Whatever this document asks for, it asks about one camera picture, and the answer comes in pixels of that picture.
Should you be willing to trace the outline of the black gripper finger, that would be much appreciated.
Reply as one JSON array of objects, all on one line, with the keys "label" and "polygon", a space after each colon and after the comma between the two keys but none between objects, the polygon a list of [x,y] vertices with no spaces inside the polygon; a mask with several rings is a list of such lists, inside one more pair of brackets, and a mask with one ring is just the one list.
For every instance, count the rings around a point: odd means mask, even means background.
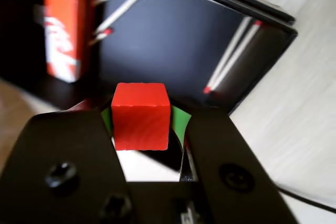
[{"label": "black gripper finger", "polygon": [[134,223],[101,113],[33,116],[1,174],[1,223]]},{"label": "black gripper finger", "polygon": [[203,223],[296,223],[296,219],[228,115],[218,108],[172,109],[184,144]]}]

